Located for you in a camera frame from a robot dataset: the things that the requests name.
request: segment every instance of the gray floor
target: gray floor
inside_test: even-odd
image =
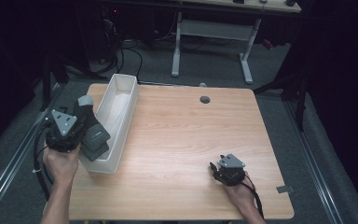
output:
[[[254,84],[249,86],[244,83],[237,55],[241,52],[243,43],[232,44],[230,42],[221,46],[211,42],[224,44],[227,41],[210,39],[203,45],[197,41],[194,39],[184,41],[179,77],[170,75],[173,48],[170,41],[159,42],[160,45],[156,44],[153,48],[140,43],[134,48],[143,57],[140,80],[189,86],[199,86],[203,82],[211,87],[255,89],[273,80],[282,59],[290,49],[289,45],[270,50],[255,45],[249,57]],[[126,42],[125,46],[133,46],[134,43]],[[139,56],[130,50],[123,52],[125,60],[120,73],[135,75],[141,62]],[[100,65],[95,64],[93,69],[98,67]],[[70,82],[65,87],[59,88],[63,91],[53,104],[53,108],[71,107],[75,99],[87,92],[92,82],[95,80],[71,76]],[[19,155],[16,154],[19,147],[24,154],[23,161],[20,160],[21,166],[13,171],[14,178],[8,180],[10,185],[2,190],[4,194],[0,198],[0,223],[37,223],[46,203],[32,172],[32,150],[26,144],[22,144],[24,136],[40,116],[40,111],[38,111],[42,105],[40,84],[35,88],[35,92],[36,97],[22,109],[0,139],[0,176],[6,174],[5,169],[11,158]],[[325,204],[320,197],[321,192],[315,187],[314,175],[308,166],[301,135],[288,113],[288,107],[295,102],[283,103],[277,93],[279,91],[269,91],[266,94],[257,95],[256,99],[285,184],[292,186],[295,190],[289,194],[295,209],[295,216],[285,221],[268,220],[268,223],[331,223],[329,213],[326,212]],[[336,223],[358,223],[358,195],[326,137],[323,125],[309,97],[304,127],[305,138],[308,140],[312,155],[317,161],[324,183],[337,206],[338,217],[341,220]]]

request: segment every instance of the desk leg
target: desk leg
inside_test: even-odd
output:
[[[257,31],[258,31],[258,27],[260,26],[260,22],[261,22],[260,19],[255,21],[255,26],[253,27],[252,32],[250,34],[250,38],[248,40],[248,44],[246,46],[245,52],[240,54],[242,72],[245,77],[246,84],[253,83],[252,74],[251,74],[251,71],[249,69],[249,64],[248,64],[248,57],[251,52],[252,45],[255,42],[255,36],[257,35]]]
[[[180,35],[182,31],[182,12],[178,13],[178,22],[176,24],[176,43],[175,51],[173,53],[172,72],[173,77],[179,76],[179,64],[180,64]]]

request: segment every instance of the table top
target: table top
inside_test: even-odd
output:
[[[268,0],[266,4],[260,3],[260,0],[244,0],[243,4],[233,3],[233,0],[182,0],[182,2],[218,5],[224,7],[244,7],[280,12],[298,13],[301,11],[301,7],[297,3],[295,3],[294,6],[289,7],[285,4],[285,0]]]
[[[106,88],[89,87],[94,110]],[[276,190],[284,183],[251,90],[141,85],[117,172],[88,173],[80,164],[70,218],[242,219],[209,167],[228,153],[246,164],[265,218],[294,215],[288,194]]]

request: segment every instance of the white tray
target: white tray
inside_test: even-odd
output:
[[[117,171],[137,98],[136,77],[112,76],[95,115],[111,136],[107,141],[109,150],[95,161],[89,161],[80,153],[79,159],[87,171],[106,174]]]

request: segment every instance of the metal frame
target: metal frame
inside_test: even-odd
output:
[[[58,97],[61,95],[64,89],[64,84],[59,85],[58,83],[54,87],[54,92],[52,96],[52,100],[49,102],[46,110],[42,111],[34,122],[33,126],[30,128],[28,133],[22,139],[19,147],[17,148],[14,156],[10,160],[9,164],[5,171],[0,175],[0,201],[4,197],[8,187],[13,181],[16,173],[19,171],[25,157],[28,152],[31,150],[34,142],[34,138],[36,136],[37,130],[40,128],[41,121],[46,117],[46,114],[52,108]]]
[[[310,176],[313,179],[315,188],[318,190],[319,197],[321,198],[322,204],[324,205],[324,210],[330,219],[330,223],[344,223],[341,217],[341,214],[338,211],[334,198],[331,194],[330,188],[327,186],[324,175],[319,169],[318,162],[315,160],[308,143],[307,137],[303,131],[301,131],[296,125],[296,111],[293,109],[293,106],[290,102],[282,102],[286,112],[288,113],[290,120],[292,121],[293,127],[296,129],[298,139],[301,142],[302,152],[305,158],[305,162],[310,170]]]
[[[182,13],[178,13],[176,26],[176,42],[173,52],[172,72],[173,77],[179,76],[180,69],[180,40],[182,35],[199,35],[207,37],[217,37],[225,39],[235,39],[246,41],[247,45],[244,53],[239,55],[243,76],[247,84],[252,84],[252,74],[249,69],[248,57],[251,52],[252,45],[255,42],[258,27],[261,20],[257,19],[254,26],[235,25],[228,23],[208,22],[208,21],[191,21],[183,20]]]

